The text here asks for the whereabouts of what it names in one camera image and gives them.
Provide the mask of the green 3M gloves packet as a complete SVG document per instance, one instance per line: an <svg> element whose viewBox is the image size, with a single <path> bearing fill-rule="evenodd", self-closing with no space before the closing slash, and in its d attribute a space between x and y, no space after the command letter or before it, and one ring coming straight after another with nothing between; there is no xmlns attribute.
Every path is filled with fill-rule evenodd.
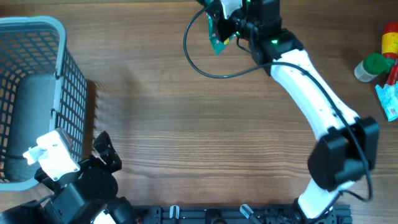
<svg viewBox="0 0 398 224"><path fill-rule="evenodd" d="M197 0L197 2L203 7L213 4L205 12L208 18L209 40L215 55L219 55L236 34L228 20L224 18L220 0Z"/></svg>

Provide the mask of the green lid jar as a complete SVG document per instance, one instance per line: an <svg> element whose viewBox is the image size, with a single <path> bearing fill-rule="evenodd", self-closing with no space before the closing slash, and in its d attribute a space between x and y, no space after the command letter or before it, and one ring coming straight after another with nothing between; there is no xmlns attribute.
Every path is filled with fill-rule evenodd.
<svg viewBox="0 0 398 224"><path fill-rule="evenodd" d="M379 53L368 55L354 69L355 77L361 82L370 82L389 68L385 58Z"/></svg>

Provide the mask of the red yellow sauce bottle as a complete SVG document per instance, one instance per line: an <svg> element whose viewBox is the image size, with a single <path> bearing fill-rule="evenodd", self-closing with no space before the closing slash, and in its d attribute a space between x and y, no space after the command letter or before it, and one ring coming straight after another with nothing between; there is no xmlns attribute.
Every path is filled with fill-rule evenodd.
<svg viewBox="0 0 398 224"><path fill-rule="evenodd" d="M382 55L388 65L387 73L397 61L397 21L388 22L382 33Z"/></svg>

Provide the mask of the small red sachet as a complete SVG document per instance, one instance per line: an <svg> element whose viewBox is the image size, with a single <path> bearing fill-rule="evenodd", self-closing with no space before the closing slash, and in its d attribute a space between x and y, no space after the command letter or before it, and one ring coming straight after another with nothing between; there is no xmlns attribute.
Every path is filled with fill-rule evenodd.
<svg viewBox="0 0 398 224"><path fill-rule="evenodd" d="M386 83L384 84L384 89L394 86L397 83L397 71L398 71L398 64L395 64L391 68L391 71L389 72Z"/></svg>

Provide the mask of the light green tissue packet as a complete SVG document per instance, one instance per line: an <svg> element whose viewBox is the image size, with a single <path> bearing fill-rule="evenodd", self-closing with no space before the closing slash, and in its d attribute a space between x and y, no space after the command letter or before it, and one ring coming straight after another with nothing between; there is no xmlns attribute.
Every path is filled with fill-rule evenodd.
<svg viewBox="0 0 398 224"><path fill-rule="evenodd" d="M387 120L393 121L397 119L397 84L385 84L383 87L376 85L375 89Z"/></svg>

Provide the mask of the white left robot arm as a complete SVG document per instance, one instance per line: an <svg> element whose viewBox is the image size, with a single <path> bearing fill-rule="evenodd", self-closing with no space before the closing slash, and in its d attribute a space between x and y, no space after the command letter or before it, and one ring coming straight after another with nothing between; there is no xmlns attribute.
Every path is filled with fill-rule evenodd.
<svg viewBox="0 0 398 224"><path fill-rule="evenodd" d="M113 173L121 170L110 136L103 131L93 142L99 157L80 161L80 170L51 179L39 168L34 179L53 194L1 213L1 223L139 223L142 218L129 201L117 197Z"/></svg>

